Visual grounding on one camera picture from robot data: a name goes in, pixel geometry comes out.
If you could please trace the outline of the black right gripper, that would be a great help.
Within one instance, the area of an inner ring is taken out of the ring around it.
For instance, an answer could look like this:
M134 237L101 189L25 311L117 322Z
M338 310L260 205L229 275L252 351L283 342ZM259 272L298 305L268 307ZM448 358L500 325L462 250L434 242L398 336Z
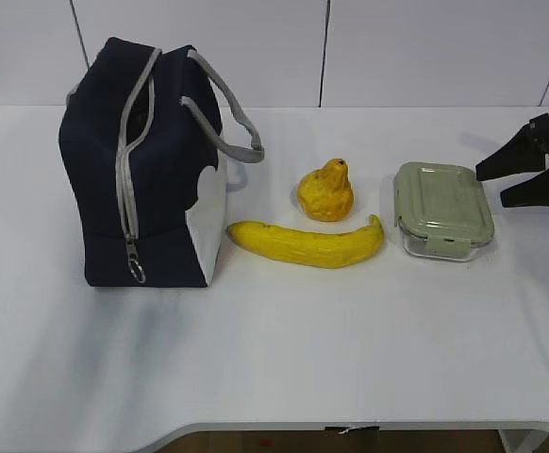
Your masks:
M545 169L549 155L549 114L529 120L495 153L475 166L476 179L486 181ZM500 193L504 208L549 207L549 169Z

